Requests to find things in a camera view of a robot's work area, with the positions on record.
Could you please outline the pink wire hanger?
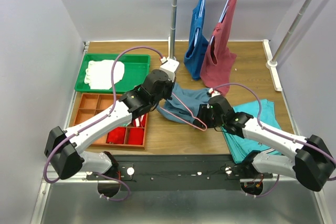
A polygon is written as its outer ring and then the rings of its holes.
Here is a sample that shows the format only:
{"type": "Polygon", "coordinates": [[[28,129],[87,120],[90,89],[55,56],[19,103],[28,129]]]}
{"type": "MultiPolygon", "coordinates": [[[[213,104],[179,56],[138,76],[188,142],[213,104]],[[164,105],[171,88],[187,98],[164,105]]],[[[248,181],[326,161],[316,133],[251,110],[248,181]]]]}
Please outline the pink wire hanger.
{"type": "Polygon", "coordinates": [[[167,110],[166,108],[162,107],[161,110],[164,111],[165,113],[173,116],[174,118],[176,118],[177,120],[188,124],[189,126],[198,129],[202,132],[205,132],[208,128],[205,125],[205,128],[201,128],[195,125],[195,120],[197,119],[197,117],[193,114],[193,111],[173,92],[172,93],[172,97],[175,98],[179,104],[184,107],[185,109],[185,113],[180,113],[180,112],[175,112],[175,111],[171,111],[171,110],[167,110]]]}

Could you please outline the grey-blue tank top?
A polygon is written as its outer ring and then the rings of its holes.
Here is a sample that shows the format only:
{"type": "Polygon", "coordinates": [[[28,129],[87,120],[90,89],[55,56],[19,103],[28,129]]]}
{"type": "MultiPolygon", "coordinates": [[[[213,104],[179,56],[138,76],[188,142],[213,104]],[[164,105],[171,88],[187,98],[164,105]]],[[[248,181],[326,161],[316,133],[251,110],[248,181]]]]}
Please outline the grey-blue tank top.
{"type": "Polygon", "coordinates": [[[197,119],[199,108],[202,104],[207,104],[211,95],[209,88],[198,90],[183,89],[176,82],[172,91],[172,99],[166,100],[163,106],[157,106],[157,111],[166,119],[177,123],[192,123],[198,127],[204,128],[204,125],[197,119]]]}

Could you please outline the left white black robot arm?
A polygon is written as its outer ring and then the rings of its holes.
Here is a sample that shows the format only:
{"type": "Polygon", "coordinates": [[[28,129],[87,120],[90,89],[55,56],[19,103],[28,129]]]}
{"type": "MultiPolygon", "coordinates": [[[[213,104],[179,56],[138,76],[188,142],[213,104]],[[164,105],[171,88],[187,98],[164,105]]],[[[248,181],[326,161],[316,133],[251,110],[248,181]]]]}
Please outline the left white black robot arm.
{"type": "Polygon", "coordinates": [[[52,165],[59,179],[64,180],[89,166],[104,179],[112,179],[117,171],[112,156],[86,152],[87,147],[115,128],[154,110],[161,100],[170,99],[175,75],[174,70],[155,69],[141,85],[119,99],[114,98],[112,106],[94,117],[66,130],[58,126],[50,130],[44,150],[47,163],[43,174],[46,175],[48,165],[52,165]]]}

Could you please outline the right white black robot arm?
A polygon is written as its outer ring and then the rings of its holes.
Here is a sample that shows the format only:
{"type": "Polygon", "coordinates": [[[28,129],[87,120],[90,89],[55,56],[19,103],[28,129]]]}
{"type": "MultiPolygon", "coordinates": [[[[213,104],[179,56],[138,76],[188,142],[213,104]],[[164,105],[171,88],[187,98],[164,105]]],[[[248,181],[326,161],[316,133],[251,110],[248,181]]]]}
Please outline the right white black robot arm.
{"type": "Polygon", "coordinates": [[[231,135],[265,144],[280,153],[250,152],[241,165],[246,177],[264,173],[284,175],[311,191],[320,191],[326,182],[334,180],[335,159],[322,138],[290,134],[249,113],[237,112],[222,95],[211,97],[199,107],[197,118],[208,128],[222,127],[231,135]]]}

